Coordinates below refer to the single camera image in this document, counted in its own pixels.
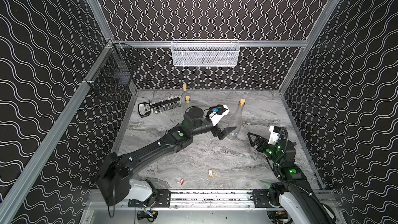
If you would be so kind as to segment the tall clear corked bottle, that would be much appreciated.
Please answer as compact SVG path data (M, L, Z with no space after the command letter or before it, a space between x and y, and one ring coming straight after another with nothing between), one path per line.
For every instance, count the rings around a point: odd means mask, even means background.
M233 131L231 131L231 133L228 134L229 139L237 138L237 136L240 132L240 129L241 129L241 126L243 123L243 109L244 109L245 103L246 103L245 99L241 99L239 101L238 107L228 123L228 127L235 127L235 129Z

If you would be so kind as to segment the short clear corked bottle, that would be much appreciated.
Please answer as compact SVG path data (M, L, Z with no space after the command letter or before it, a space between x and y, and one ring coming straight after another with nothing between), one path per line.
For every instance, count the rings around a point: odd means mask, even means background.
M188 87L187 87L187 84L183 84L182 85L182 94L181 94L181 100L183 102L186 100L186 96L189 96Z

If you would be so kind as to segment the clear bottle with orange label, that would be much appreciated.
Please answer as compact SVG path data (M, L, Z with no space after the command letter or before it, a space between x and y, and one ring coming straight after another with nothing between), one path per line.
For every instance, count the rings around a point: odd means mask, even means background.
M186 95L182 102L182 113L183 114L187 113L190 107L191 107L191 97L189 95Z

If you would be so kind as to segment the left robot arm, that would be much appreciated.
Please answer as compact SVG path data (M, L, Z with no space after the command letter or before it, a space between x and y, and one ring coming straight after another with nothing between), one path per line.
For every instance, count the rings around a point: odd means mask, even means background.
M211 106L208 112L200 106L189 107L183 121L167 130L157 141L120 156L110 153L96 179L106 205L115 206L124 199L137 200L144 206L156 204L159 193L153 183L134 179L134 175L155 161L185 149L196 135L211 132L220 140L226 138L235 127L220 129L218 122L229 112L229 108L222 104Z

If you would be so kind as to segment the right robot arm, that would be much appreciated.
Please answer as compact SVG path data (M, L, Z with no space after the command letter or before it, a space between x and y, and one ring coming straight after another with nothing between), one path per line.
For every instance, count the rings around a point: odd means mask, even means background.
M268 139L249 132L251 147L266 155L268 165L278 180L268 189L270 205L282 207L287 224L334 224L336 214L321 203L304 172L295 162L296 143L290 141L285 127L270 126Z

